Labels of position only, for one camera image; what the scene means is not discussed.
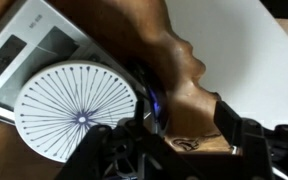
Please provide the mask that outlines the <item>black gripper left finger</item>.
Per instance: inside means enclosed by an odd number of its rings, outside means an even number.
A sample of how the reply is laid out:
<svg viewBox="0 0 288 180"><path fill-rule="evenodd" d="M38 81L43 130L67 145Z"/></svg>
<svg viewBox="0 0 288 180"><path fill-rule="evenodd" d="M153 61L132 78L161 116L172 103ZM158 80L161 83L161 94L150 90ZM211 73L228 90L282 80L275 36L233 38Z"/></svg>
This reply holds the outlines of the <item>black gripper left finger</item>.
<svg viewBox="0 0 288 180"><path fill-rule="evenodd" d="M144 102L142 100L138 100L136 102L134 119L140 124L142 124L144 121Z"/></svg>

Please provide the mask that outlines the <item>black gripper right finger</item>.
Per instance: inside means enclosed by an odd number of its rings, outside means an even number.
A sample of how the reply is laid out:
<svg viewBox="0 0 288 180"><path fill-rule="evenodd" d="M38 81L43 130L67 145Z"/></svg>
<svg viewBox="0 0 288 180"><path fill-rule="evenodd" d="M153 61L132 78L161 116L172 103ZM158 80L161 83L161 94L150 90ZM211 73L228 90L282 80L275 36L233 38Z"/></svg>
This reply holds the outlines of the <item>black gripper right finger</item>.
<svg viewBox="0 0 288 180"><path fill-rule="evenodd" d="M229 145L241 145L242 119L226 102L216 102L214 123Z"/></svg>

